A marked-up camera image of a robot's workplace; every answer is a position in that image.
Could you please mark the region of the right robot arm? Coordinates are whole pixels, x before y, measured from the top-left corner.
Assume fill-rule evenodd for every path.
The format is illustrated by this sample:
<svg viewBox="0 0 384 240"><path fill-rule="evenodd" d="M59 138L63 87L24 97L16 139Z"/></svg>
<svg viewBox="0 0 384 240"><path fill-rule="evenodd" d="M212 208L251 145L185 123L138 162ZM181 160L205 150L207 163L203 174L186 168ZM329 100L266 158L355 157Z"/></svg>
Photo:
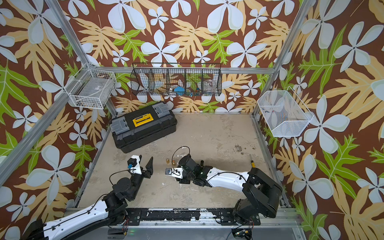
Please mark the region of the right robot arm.
<svg viewBox="0 0 384 240"><path fill-rule="evenodd" d="M174 177L180 184L195 184L200 187L225 188L245 195L237 201L232 210L234 220L241 224L253 222L259 225L258 217L275 218L283 192L282 187L262 170L255 167L248 172L224 171L212 166L196 163L190 154L182 157L177 168L165 170L165 174Z"/></svg>

